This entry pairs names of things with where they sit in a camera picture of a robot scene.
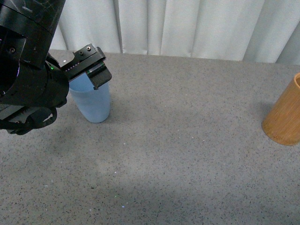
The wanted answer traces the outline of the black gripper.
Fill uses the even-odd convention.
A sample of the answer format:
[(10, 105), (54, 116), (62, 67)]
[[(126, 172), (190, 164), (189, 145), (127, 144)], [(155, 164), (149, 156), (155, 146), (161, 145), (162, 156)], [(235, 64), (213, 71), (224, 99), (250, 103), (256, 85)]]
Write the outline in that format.
[(48, 54), (41, 69), (15, 60), (0, 61), (0, 128), (24, 135), (51, 125), (57, 108), (67, 103), (69, 83), (86, 74), (93, 89), (112, 79), (105, 54), (89, 44), (64, 66)]

